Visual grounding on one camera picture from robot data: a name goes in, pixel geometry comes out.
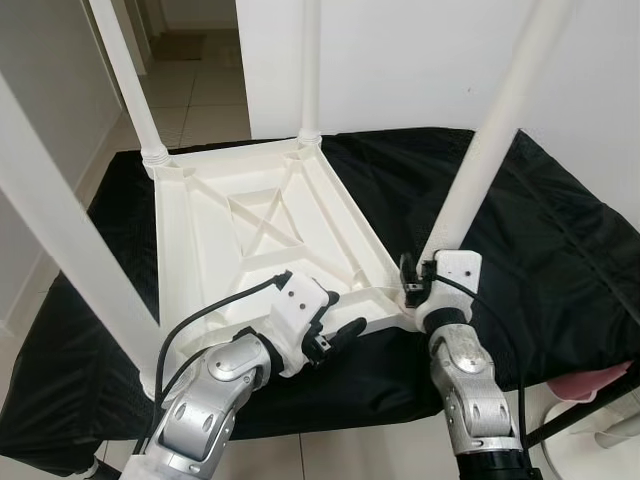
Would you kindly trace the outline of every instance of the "pink object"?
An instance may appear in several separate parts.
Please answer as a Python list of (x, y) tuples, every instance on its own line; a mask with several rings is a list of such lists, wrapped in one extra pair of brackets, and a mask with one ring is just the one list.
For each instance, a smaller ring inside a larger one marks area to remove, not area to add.
[(588, 403), (592, 401), (598, 390), (606, 387), (624, 375), (632, 362), (625, 362), (615, 367), (563, 375), (549, 380), (547, 385), (560, 400)]

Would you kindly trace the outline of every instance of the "white wall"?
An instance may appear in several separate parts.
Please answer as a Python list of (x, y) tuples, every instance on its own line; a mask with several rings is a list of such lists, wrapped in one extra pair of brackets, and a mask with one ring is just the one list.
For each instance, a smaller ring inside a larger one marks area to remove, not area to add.
[(151, 59), (151, 47), (142, 26), (142, 19), (138, 15), (138, 11), (128, 5), (131, 3), (129, 0), (111, 0), (111, 3), (136, 73), (146, 75), (147, 62)]
[(159, 37), (166, 31), (167, 27), (164, 21), (164, 12), (160, 0), (135, 0), (140, 11), (140, 16), (144, 24), (144, 31), (147, 34), (147, 40), (153, 37)]
[[(513, 0), (323, 0), (324, 133), (477, 128), (531, 6)], [(299, 0), (238, 0), (254, 138), (295, 136)], [(640, 225), (636, 0), (579, 0), (523, 125), (603, 201)]]
[(151, 45), (149, 44), (149, 37), (146, 27), (144, 26), (144, 20), (142, 19), (142, 12), (140, 11), (137, 0), (126, 0), (125, 4), (127, 6), (127, 12), (129, 13), (131, 26), (133, 27), (136, 44), (146, 66), (151, 61)]
[[(120, 114), (80, 0), (0, 2), (0, 71), (74, 188)], [(2, 324), (41, 248), (1, 193), (0, 224)]]
[(169, 30), (236, 28), (234, 0), (162, 0)]

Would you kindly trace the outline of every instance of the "black cloth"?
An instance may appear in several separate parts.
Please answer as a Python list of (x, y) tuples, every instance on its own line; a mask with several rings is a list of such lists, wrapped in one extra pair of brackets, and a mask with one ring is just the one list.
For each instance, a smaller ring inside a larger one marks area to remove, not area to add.
[[(420, 252), (472, 135), (438, 128), (341, 134), (325, 136), (322, 149), (397, 261)], [(153, 182), (140, 160), (138, 152), (116, 155), (89, 213), (157, 318)], [(463, 248), (483, 256), (479, 294), (506, 320), (527, 384), (638, 355), (640, 235), (524, 133)], [(478, 305), (474, 318), (498, 383), (514, 388), (513, 352), (496, 319)], [(425, 343), (398, 329), (361, 337), (321, 369), (256, 392), (234, 438), (434, 415), (441, 402)], [(84, 471), (102, 440), (136, 438), (149, 413), (137, 371), (60, 275), (16, 360), (0, 454), (58, 475)]]

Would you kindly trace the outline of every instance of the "white pipe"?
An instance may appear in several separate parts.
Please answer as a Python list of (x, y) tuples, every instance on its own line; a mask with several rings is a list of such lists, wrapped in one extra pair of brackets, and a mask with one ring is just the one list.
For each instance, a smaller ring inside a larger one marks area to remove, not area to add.
[(498, 173), (533, 93), (569, 17), (572, 0), (537, 0), (514, 50), (509, 71), (484, 123), (474, 135), (418, 262), (438, 250), (460, 248)]
[(140, 140), (144, 166), (152, 177), (153, 167), (170, 161), (167, 147), (162, 144), (158, 135), (111, 0), (89, 0), (89, 3)]
[(640, 413), (611, 425), (604, 432), (597, 432), (594, 438), (602, 448), (612, 448), (638, 435), (640, 435)]
[[(0, 189), (134, 365), (146, 391), (163, 337), (0, 72)], [(175, 351), (165, 381), (175, 373)]]
[(302, 145), (320, 143), (320, 0), (304, 0), (302, 31)]

